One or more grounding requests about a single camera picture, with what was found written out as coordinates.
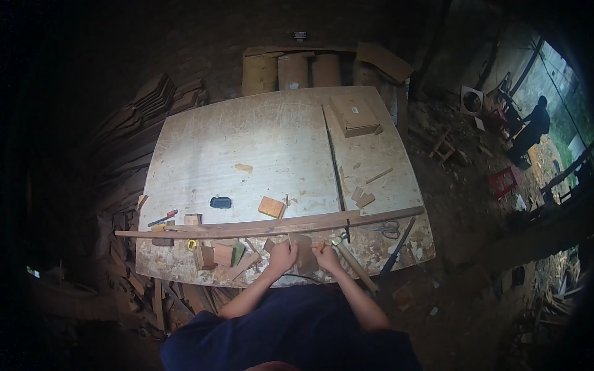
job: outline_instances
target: man standing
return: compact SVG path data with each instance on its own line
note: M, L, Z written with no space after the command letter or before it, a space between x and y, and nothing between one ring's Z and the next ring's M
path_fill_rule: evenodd
M526 125L516 139L513 141L513 147L507 151L507 156L514 164L520 161L520 157L528 152L528 150L535 144L541 142L541 135L549 132L551 119L546 111L546 98L541 96L538 98L538 104L532 110L532 113L526 116L523 122L530 122Z

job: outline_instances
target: hammer handle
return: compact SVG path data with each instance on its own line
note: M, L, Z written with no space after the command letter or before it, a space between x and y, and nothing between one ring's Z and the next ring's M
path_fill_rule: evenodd
M353 254L351 254L350 251L348 251L348 249L345 245L343 245L342 242L336 245L336 247L342 254L342 257L346 260L346 262L349 263L350 267L353 268L355 273L357 273L361 281L363 281L367 285L367 287L369 287L369 289L375 293L377 291L377 286L373 283L373 281L371 281L371 278L367 275L367 273L365 273L365 270L363 269L361 264L359 264L357 259L355 259Z

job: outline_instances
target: wooden stool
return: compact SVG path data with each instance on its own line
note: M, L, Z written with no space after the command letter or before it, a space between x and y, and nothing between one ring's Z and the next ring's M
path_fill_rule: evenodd
M437 164L437 166L441 166L444 162L446 162L448 157L450 157L454 152L456 152L456 149L446 140L446 137L449 133L450 128L447 128L446 132L442 136L440 136L440 139L437 141L437 143L435 143L435 147L433 147L431 153L429 153L429 158L432 158L433 155L436 153L441 157L441 161ZM441 143L445 144L449 149L446 154L439 152Z
M509 185L505 184L505 174L511 175L511 183ZM501 197L514 189L520 183L520 170L518 170L516 166L508 166L502 171L489 176L487 180L495 186L495 199L499 201ZM500 189L497 180L501 181L503 189Z

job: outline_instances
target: dark blue shirt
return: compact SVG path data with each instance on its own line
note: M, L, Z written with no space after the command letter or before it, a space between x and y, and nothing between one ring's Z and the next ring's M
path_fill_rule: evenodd
M405 332L364 334L341 291L270 289L253 312L224 321L202 311L161 349L166 370L245 370L281 361L301 370L420 370Z

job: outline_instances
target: white table top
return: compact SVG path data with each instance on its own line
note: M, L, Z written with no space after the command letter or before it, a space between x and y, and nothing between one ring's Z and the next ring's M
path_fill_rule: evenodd
M383 133L343 136L327 103L330 96L349 93L365 97L382 124ZM271 219L257 210L263 196L283 202L289 198L284 218L340 211L324 114L347 210L357 210L350 198L357 186L375 195L375 201L363 207L361 215L423 205L402 141L376 89L308 88L228 100L168 117L148 169L144 188L148 199L140 212L139 231L150 230L149 222L174 209L179 210L172 218L177 225L183 224L184 215L191 213L202 214L204 224ZM365 184L390 167L392 172ZM210 207L210 199L217 196L231 198L231 208ZM409 220L399 220L401 234ZM314 242L329 241L340 232L323 231L310 236ZM362 227L351 227L350 236L351 244L347 246L369 275L379 274L398 243ZM286 236L270 239L281 242ZM137 239L136 270L139 274L184 283L245 287L268 264L269 258L263 250L266 237L249 240L261 260L234 281L226 279L226 267L196 272L186 240L175 240L175 246L169 248L153 246L150 239ZM434 257L429 220L426 213L418 215L393 270ZM344 260L342 264L356 276ZM314 277L332 282L322 270ZM274 286L304 283L311 282L282 277Z

